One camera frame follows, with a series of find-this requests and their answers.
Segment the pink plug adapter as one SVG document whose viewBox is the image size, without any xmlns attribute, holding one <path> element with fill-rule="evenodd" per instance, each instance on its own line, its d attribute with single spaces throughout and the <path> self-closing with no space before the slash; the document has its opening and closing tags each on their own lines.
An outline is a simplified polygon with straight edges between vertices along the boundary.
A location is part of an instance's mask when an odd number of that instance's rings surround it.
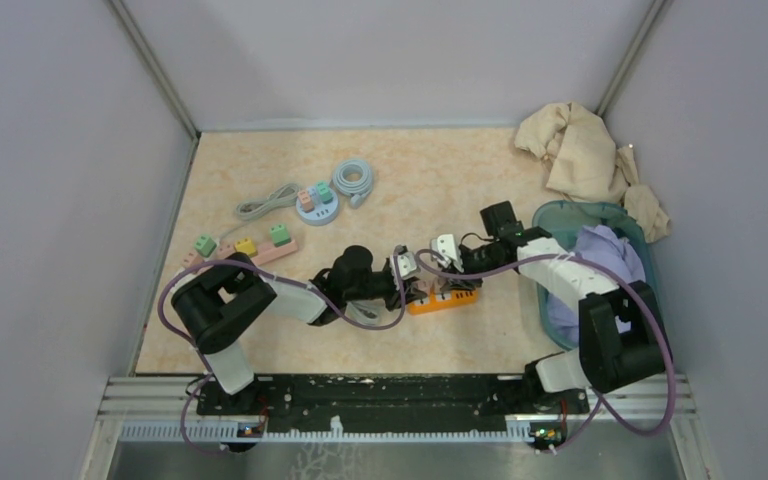
<svg viewBox="0 0 768 480">
<path fill-rule="evenodd" d="M 425 298 L 430 295 L 430 292 L 432 290 L 432 285 L 425 280 L 418 280 L 413 287 L 415 288 L 418 295 L 420 295 L 422 298 Z"/>
<path fill-rule="evenodd" d="M 436 278 L 430 282 L 432 285 L 431 294 L 439 295 L 443 294 L 447 291 L 448 288 L 448 281 L 446 279 L 442 278 Z"/>
</svg>

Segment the orange power strip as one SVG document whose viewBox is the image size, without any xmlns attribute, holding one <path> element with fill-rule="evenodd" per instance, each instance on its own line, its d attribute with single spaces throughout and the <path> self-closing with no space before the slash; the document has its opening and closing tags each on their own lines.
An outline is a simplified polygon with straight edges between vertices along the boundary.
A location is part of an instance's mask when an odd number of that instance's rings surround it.
<svg viewBox="0 0 768 480">
<path fill-rule="evenodd" d="M 437 292 L 431 289 L 425 298 L 410 303 L 407 306 L 407 312 L 412 316 L 425 315 L 472 305 L 477 302 L 478 298 L 479 293 L 477 291 Z"/>
</svg>

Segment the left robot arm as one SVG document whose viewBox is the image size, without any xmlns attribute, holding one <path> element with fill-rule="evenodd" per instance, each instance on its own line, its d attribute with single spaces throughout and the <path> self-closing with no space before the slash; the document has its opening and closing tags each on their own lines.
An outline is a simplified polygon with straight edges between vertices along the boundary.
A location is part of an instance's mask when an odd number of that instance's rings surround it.
<svg viewBox="0 0 768 480">
<path fill-rule="evenodd" d="M 178 335 L 196 349 L 221 386 L 223 404 L 245 414 L 257 406 L 260 388 L 238 340 L 260 316 L 295 318 L 313 326 L 341 318 L 375 330 L 368 320 L 347 317 L 351 305 L 380 301 L 404 315 L 410 303 L 426 298 L 415 256 L 406 247 L 396 247 L 379 271 L 372 262 L 367 248 L 352 245 L 331 267 L 301 282 L 266 272 L 248 255 L 234 253 L 179 272 L 161 291 L 157 312 L 167 325 L 164 307 L 174 309 L 183 325 Z"/>
</svg>

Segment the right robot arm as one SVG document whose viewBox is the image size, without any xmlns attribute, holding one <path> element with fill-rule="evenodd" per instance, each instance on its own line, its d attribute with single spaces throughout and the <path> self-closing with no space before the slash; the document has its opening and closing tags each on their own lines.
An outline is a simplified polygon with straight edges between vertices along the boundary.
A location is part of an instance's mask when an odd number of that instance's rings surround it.
<svg viewBox="0 0 768 480">
<path fill-rule="evenodd" d="M 533 361 L 524 371 L 523 398 L 536 412 L 550 411 L 563 391 L 591 387 L 608 393 L 668 370 L 654 291 L 565 250 L 547 230 L 524 227 L 510 202 L 480 212 L 489 242 L 460 245 L 453 235 L 430 242 L 443 278 L 477 287 L 484 278 L 513 270 L 571 310 L 578 319 L 576 346 Z"/>
</svg>

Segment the round blue socket hub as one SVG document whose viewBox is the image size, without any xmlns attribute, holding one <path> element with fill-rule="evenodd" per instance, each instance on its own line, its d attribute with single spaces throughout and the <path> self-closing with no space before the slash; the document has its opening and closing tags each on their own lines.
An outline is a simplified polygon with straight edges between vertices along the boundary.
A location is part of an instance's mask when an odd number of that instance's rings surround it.
<svg viewBox="0 0 768 480">
<path fill-rule="evenodd" d="M 323 226 L 336 219 L 339 205 L 335 190 L 327 182 L 320 181 L 297 193 L 295 209 L 304 223 Z"/>
</svg>

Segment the green plug adapter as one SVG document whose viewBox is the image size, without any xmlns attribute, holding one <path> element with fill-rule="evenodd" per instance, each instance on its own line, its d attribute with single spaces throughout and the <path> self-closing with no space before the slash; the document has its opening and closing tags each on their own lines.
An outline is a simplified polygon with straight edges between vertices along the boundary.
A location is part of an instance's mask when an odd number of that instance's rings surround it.
<svg viewBox="0 0 768 480">
<path fill-rule="evenodd" d="M 281 247 L 292 241 L 292 237 L 283 223 L 275 224 L 270 227 L 270 238 L 274 247 Z"/>
<path fill-rule="evenodd" d="M 217 249 L 217 242 L 207 234 L 200 235 L 193 245 L 194 250 L 203 258 L 210 258 Z"/>
</svg>

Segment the yellow plug adapter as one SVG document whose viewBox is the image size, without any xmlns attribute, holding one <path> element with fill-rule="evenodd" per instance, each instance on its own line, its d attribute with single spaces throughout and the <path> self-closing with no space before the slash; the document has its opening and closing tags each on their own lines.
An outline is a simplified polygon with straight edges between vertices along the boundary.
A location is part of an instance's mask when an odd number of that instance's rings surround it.
<svg viewBox="0 0 768 480">
<path fill-rule="evenodd" d="M 242 238 L 237 240 L 234 245 L 234 250 L 238 253 L 245 254 L 249 257 L 258 255 L 258 249 L 256 243 L 251 238 Z"/>
</svg>

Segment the brown plug adapter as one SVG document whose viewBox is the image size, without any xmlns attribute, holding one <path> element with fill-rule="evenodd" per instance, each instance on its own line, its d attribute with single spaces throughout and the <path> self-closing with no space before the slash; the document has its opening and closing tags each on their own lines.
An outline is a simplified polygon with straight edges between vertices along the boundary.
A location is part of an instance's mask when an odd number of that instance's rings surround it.
<svg viewBox="0 0 768 480">
<path fill-rule="evenodd" d="M 233 243 L 221 243 L 215 252 L 215 258 L 217 260 L 227 259 L 235 252 L 236 248 Z"/>
</svg>

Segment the teal plastic basket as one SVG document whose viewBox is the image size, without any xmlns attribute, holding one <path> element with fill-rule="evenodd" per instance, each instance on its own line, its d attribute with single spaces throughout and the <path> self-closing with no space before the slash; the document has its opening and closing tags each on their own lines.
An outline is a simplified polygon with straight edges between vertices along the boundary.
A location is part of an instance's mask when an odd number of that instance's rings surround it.
<svg viewBox="0 0 768 480">
<path fill-rule="evenodd" d="M 644 232 L 636 220 L 629 216 L 622 207 L 604 202 L 580 203 L 557 200 L 542 205 L 535 212 L 532 225 L 552 234 L 559 245 L 572 254 L 574 254 L 572 250 L 576 243 L 577 233 L 583 226 L 608 226 L 619 238 L 629 240 L 644 265 L 647 280 L 643 282 L 655 294 L 659 293 Z M 548 337 L 566 351 L 576 348 L 578 344 L 571 344 L 549 323 L 546 300 L 550 293 L 540 284 L 536 286 L 536 291 L 541 325 Z"/>
</svg>

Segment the lavender cloth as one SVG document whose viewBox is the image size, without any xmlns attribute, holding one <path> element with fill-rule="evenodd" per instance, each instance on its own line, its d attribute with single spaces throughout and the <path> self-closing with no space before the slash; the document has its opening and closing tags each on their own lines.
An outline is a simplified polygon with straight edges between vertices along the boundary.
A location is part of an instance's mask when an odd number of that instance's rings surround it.
<svg viewBox="0 0 768 480">
<path fill-rule="evenodd" d="M 572 252 L 583 259 L 611 269 L 625 282 L 646 281 L 644 265 L 629 243 L 605 225 L 583 226 Z M 546 300 L 549 323 L 571 344 L 578 344 L 578 316 L 560 299 L 549 294 Z"/>
</svg>

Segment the beige cloth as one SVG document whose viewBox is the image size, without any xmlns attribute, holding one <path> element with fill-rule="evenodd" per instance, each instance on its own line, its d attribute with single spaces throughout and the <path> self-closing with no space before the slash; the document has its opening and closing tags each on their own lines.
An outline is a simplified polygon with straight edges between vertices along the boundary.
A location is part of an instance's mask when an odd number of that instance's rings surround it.
<svg viewBox="0 0 768 480">
<path fill-rule="evenodd" d="M 548 189 L 570 200 L 623 206 L 648 243 L 671 235 L 671 218 L 642 181 L 634 147 L 617 145 L 603 119 L 583 105 L 545 105 L 520 123 L 514 146 L 544 165 Z"/>
</svg>

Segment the pink power strip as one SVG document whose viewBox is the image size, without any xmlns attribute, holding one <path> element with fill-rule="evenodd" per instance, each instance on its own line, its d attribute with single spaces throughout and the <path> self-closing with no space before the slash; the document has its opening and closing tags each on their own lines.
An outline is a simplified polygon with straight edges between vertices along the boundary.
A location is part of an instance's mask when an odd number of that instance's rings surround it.
<svg viewBox="0 0 768 480">
<path fill-rule="evenodd" d="M 268 263 L 274 262 L 281 258 L 294 254 L 299 250 L 298 243 L 292 239 L 292 241 L 281 247 L 274 247 L 271 242 L 263 242 L 257 244 L 258 255 L 249 257 L 255 266 L 263 266 Z"/>
</svg>

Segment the pink adapter on strip end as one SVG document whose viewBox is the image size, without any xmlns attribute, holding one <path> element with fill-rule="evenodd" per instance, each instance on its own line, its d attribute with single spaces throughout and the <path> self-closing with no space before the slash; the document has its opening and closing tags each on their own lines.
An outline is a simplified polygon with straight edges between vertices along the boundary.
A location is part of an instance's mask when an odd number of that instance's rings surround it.
<svg viewBox="0 0 768 480">
<path fill-rule="evenodd" d="M 204 257 L 199 252 L 196 250 L 189 250 L 182 258 L 181 266 L 183 269 L 187 269 L 196 265 L 200 265 L 203 262 Z"/>
</svg>

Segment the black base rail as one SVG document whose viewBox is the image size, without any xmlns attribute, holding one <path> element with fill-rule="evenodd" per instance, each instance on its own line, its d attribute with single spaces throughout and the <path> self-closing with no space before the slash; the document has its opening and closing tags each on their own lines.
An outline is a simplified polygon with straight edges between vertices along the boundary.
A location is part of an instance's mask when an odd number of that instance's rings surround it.
<svg viewBox="0 0 768 480">
<path fill-rule="evenodd" d="M 536 397 L 521 375 L 259 374 L 236 394 L 210 381 L 202 416 L 251 415 L 269 433 L 317 433 L 338 418 L 347 433 L 500 432 L 511 415 L 587 414 L 582 390 Z"/>
</svg>

